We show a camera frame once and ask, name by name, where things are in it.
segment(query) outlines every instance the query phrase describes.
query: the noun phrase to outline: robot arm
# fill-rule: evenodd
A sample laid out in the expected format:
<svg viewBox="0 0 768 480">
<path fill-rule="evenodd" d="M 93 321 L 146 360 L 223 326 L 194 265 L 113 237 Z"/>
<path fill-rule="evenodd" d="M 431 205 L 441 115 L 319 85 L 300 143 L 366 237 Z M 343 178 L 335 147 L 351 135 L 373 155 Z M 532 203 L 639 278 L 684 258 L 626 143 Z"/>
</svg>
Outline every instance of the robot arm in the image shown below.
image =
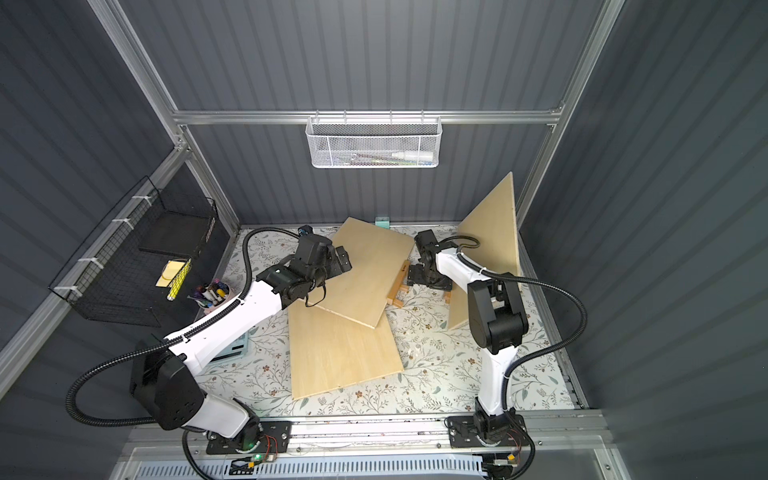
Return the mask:
<svg viewBox="0 0 768 480">
<path fill-rule="evenodd" d="M 256 275 L 245 294 L 232 295 L 212 313 L 163 340 L 140 343 L 139 349 L 145 349 L 182 339 L 134 360 L 131 395 L 163 429 L 194 427 L 237 438 L 241 445 L 254 443 L 260 437 L 259 418 L 237 400 L 206 392 L 194 376 L 237 337 L 306 298 L 314 288 L 325 289 L 326 280 L 351 268 L 343 247 L 302 227 L 296 252 Z"/>
<path fill-rule="evenodd" d="M 507 432 L 502 408 L 502 380 L 528 332 L 528 316 L 514 282 L 493 280 L 479 265 L 472 269 L 458 258 L 452 241 L 438 242 L 431 230 L 416 235 L 421 264 L 409 271 L 410 283 L 450 290 L 455 283 L 467 293 L 469 330 L 481 351 L 480 391 L 475 405 L 478 437 L 495 441 Z"/>
</svg>

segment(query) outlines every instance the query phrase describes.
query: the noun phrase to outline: black wire rack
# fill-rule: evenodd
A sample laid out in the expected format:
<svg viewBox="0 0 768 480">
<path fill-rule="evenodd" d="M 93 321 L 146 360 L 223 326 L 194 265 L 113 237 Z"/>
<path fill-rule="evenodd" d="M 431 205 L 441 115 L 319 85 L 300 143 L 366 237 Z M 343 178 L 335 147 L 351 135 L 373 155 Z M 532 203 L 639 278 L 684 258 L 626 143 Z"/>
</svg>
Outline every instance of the black wire rack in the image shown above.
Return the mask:
<svg viewBox="0 0 768 480">
<path fill-rule="evenodd" d="M 48 286 L 85 319 L 143 326 L 173 319 L 169 288 L 155 284 L 169 260 L 191 260 L 194 266 L 217 219 L 210 198 L 154 185 L 147 195 L 132 197 L 128 205 L 134 204 L 122 218 L 100 222 Z M 89 247 L 105 224 L 112 231 L 94 253 Z"/>
</svg>

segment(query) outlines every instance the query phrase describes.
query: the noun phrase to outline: floral tablecloth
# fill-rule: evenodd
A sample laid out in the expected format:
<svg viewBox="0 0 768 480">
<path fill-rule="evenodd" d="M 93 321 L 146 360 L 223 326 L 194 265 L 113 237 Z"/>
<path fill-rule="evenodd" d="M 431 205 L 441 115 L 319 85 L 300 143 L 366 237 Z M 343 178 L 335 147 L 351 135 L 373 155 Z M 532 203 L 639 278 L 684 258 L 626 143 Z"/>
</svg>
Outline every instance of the floral tablecloth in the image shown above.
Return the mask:
<svg viewBox="0 0 768 480">
<path fill-rule="evenodd" d="M 338 227 L 316 228 L 332 237 Z M 393 227 L 416 235 L 421 227 Z M 455 232 L 455 226 L 433 227 L 440 239 Z M 237 246 L 222 280 L 235 291 L 243 287 L 245 272 L 240 232 Z M 281 233 L 254 236 L 249 254 L 254 273 L 292 253 L 296 241 Z M 418 259 L 415 247 L 412 263 Z M 528 286 L 523 302 L 529 331 L 520 355 L 549 345 Z M 293 401 L 290 383 L 288 315 L 276 314 L 249 333 L 248 352 L 226 364 L 210 365 L 197 377 L 204 387 L 224 397 L 249 404 L 260 416 L 362 415 L 393 413 L 468 412 L 474 409 L 479 388 L 480 349 L 467 326 L 447 330 L 449 306 L 442 292 L 414 286 L 399 294 L 403 308 L 388 306 L 389 324 L 405 371 L 332 392 Z M 509 383 L 510 405 L 517 409 L 574 408 L 557 361 L 552 354 L 518 367 Z"/>
</svg>

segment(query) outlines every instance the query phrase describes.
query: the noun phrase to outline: white mesh basket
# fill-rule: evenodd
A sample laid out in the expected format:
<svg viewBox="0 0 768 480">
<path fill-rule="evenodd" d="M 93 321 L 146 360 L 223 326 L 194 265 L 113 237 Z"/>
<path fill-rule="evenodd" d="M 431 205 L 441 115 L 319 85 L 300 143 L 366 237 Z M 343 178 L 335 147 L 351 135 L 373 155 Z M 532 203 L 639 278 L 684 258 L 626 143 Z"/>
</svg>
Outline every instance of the white mesh basket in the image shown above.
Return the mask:
<svg viewBox="0 0 768 480">
<path fill-rule="evenodd" d="M 442 124 L 306 122 L 312 165 L 318 168 L 437 167 Z"/>
</svg>

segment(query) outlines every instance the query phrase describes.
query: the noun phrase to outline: plywood board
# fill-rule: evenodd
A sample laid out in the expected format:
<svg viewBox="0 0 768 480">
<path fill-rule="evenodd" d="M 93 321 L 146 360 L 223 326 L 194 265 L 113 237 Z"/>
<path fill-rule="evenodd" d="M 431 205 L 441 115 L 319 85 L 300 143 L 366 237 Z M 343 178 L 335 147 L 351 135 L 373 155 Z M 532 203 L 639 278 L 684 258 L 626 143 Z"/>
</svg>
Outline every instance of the plywood board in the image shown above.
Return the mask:
<svg viewBox="0 0 768 480">
<path fill-rule="evenodd" d="M 467 257 L 499 273 L 520 275 L 518 223 L 515 217 L 515 184 L 512 172 L 459 224 L 458 233 L 480 240 L 480 247 L 463 250 Z M 454 286 L 448 328 L 464 325 L 468 320 L 467 293 Z"/>
<path fill-rule="evenodd" d="M 294 400 L 403 371 L 385 313 L 371 329 L 294 302 L 288 331 Z"/>
<path fill-rule="evenodd" d="M 331 240 L 334 246 L 345 248 L 352 269 L 326 282 L 328 293 L 317 307 L 376 328 L 387 304 L 387 293 L 411 253 L 413 238 L 348 218 Z M 310 292 L 310 303 L 321 298 L 321 289 Z"/>
</svg>

